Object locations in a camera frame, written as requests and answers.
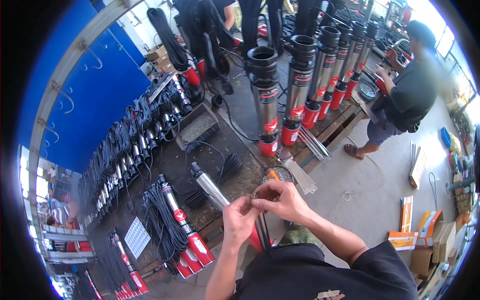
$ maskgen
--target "orange box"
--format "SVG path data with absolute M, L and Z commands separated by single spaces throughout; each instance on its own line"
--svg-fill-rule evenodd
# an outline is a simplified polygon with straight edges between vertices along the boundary
M 402 198 L 402 216 L 400 220 L 400 232 L 411 232 L 413 213 L 413 196 Z
M 397 251 L 413 250 L 417 243 L 418 232 L 389 231 L 388 240 Z
M 442 225 L 444 221 L 444 215 L 441 210 L 426 212 L 420 221 L 417 228 L 419 233 L 417 239 L 418 247 L 432 247 L 433 241 L 442 231 Z

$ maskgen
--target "white wall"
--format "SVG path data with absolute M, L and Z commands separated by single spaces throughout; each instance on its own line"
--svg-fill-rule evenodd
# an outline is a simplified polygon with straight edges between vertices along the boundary
M 110 2 L 112 2 L 112 0 L 103 0 L 105 5 L 108 5 Z M 153 48 L 154 45 L 162 42 L 147 17 L 146 13 L 148 8 L 161 8 L 167 17 L 172 32 L 174 34 L 179 33 L 177 24 L 173 18 L 179 12 L 175 8 L 170 10 L 166 2 L 164 4 L 161 3 L 162 0 L 144 0 L 117 21 L 143 55 L 147 54 L 148 50 Z

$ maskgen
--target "stack of boxes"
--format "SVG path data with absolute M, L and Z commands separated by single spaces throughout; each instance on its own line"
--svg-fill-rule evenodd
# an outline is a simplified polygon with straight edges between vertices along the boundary
M 149 61 L 153 62 L 156 69 L 159 72 L 168 73 L 176 71 L 168 58 L 168 52 L 165 46 L 155 46 L 148 53 L 146 57 Z

